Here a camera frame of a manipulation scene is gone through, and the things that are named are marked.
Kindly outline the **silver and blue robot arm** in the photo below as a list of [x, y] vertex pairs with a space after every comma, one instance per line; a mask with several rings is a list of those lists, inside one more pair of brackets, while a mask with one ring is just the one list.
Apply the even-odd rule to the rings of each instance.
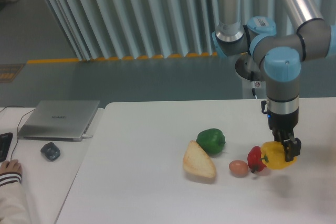
[[335, 55], [335, 26], [328, 25], [314, 0], [282, 0], [295, 33], [276, 36], [275, 23], [263, 16], [241, 23], [240, 0], [217, 0], [219, 22], [212, 34], [216, 52], [226, 57], [246, 52], [266, 85], [263, 114], [285, 162], [301, 150], [294, 128], [299, 118], [301, 63]]

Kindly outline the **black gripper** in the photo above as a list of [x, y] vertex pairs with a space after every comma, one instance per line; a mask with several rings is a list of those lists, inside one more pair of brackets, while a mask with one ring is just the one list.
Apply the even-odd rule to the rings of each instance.
[[277, 114], [268, 111], [267, 119], [274, 141], [283, 145], [285, 161], [293, 161], [301, 152], [301, 140], [292, 133], [299, 121], [299, 111], [295, 110], [289, 114]]

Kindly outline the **white sleeved forearm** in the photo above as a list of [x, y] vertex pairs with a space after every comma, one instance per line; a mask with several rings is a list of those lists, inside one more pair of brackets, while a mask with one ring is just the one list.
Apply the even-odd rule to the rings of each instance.
[[1, 174], [1, 223], [31, 223], [28, 203], [18, 172]]

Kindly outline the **person's hand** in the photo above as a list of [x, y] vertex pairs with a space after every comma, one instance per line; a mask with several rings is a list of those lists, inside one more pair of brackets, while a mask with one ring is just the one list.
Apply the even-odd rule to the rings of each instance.
[[22, 175], [23, 168], [21, 163], [17, 160], [4, 161], [1, 164], [0, 174], [15, 173]]

